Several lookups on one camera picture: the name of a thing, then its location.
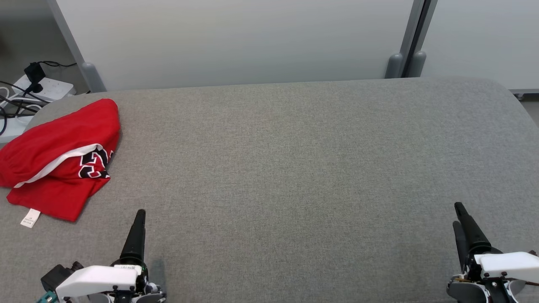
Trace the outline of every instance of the white panel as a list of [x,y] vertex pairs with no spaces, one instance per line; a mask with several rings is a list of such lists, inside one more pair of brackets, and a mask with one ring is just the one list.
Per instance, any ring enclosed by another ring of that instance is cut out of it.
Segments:
[[135,286],[138,273],[134,269],[92,265],[79,269],[56,288],[59,298],[82,297],[88,294],[118,290],[129,290]]
[[465,75],[508,89],[539,88],[538,11],[536,0],[438,0],[421,76]]
[[383,78],[413,0],[58,0],[108,90]]
[[501,277],[539,283],[539,258],[527,252],[510,252],[500,254],[476,254],[477,264],[481,265],[482,277],[485,273],[491,277]]

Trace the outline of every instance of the floor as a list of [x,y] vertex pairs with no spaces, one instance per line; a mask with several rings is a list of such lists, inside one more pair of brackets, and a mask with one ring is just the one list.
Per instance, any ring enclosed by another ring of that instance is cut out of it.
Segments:
[[539,94],[525,95],[520,104],[524,106],[531,118],[534,119],[535,124],[539,126]]

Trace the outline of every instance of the black cable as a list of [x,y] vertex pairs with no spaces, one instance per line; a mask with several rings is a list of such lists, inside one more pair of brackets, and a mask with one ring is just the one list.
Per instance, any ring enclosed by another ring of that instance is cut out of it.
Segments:
[[59,67],[59,66],[63,66],[63,67],[70,67],[70,66],[73,66],[73,65],[77,65],[77,63],[73,63],[73,64],[69,64],[69,65],[64,65],[64,64],[60,64],[56,61],[39,61],[38,63],[43,63],[43,64],[46,64],[48,66],[52,66],[52,67]]
[[[30,108],[30,107],[26,107],[26,106],[22,106],[22,105],[16,104],[14,101],[11,101],[11,100],[9,100],[8,98],[6,98],[6,97],[4,97],[4,96],[0,96],[0,99],[2,99],[3,101],[6,101],[6,102],[9,103],[9,104],[12,104],[12,105],[17,106],[18,108],[22,108],[22,109],[25,109],[25,110],[27,110],[27,111],[37,113],[37,110],[35,110],[35,109],[33,109],[33,108]],[[23,104],[23,103],[33,104],[33,103],[31,103],[31,102],[28,102],[28,101],[21,101],[20,103],[21,103],[21,104]]]
[[[9,85],[9,86],[11,86],[11,87],[14,87],[14,88],[20,90],[21,92],[26,91],[25,89],[22,89],[22,88],[18,87],[18,86],[15,85],[15,84],[11,84],[11,83],[8,83],[8,82],[5,82],[5,81],[0,81],[0,83]],[[39,101],[41,101],[41,102],[50,103],[50,101],[43,100],[43,99],[41,99],[40,97],[36,97],[36,96],[32,95],[31,93],[26,93],[26,94],[29,95],[29,96],[32,97],[32,98],[36,98],[37,100],[39,100]]]
[[30,117],[35,116],[35,113],[32,114],[8,114],[8,118],[15,118],[15,117]]
[[11,104],[13,104],[13,105],[15,105],[15,106],[17,106],[19,108],[20,108],[20,105],[22,105],[22,104],[39,105],[41,107],[44,107],[45,105],[47,105],[47,103],[43,104],[43,103],[40,103],[38,100],[36,100],[36,102],[27,101],[27,100],[9,100],[9,99],[6,99],[6,97],[2,97],[2,96],[0,96],[0,100],[7,101],[8,103],[11,103]]
[[5,129],[8,127],[8,115],[5,113],[5,109],[3,107],[0,107],[0,111],[2,112],[2,115],[4,116],[4,126],[2,126],[2,130],[0,130],[0,136],[4,134]]

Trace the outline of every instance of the white wall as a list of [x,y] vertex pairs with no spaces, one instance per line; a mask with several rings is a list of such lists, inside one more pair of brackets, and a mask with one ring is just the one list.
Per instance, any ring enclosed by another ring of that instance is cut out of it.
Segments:
[[539,1],[438,0],[421,76],[490,78],[539,91]]
[[[0,80],[15,83],[30,62],[41,60],[75,62],[47,3],[0,0]],[[48,78],[70,82],[78,92],[88,91],[78,67],[42,64],[42,68]]]
[[58,0],[108,90],[383,78],[413,0]]

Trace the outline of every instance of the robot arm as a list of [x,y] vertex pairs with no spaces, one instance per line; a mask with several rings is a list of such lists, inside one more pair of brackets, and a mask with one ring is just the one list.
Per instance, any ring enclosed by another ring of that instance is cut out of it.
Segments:
[[491,246],[464,205],[455,203],[453,222],[462,273],[453,276],[447,294],[461,303],[517,303],[526,284],[539,283],[539,258],[527,252],[502,253]]
[[84,268],[75,262],[71,268],[55,266],[42,277],[47,294],[38,303],[75,303],[88,297],[91,303],[163,303],[166,293],[148,280],[144,263],[146,212],[137,212],[120,258],[111,266]]

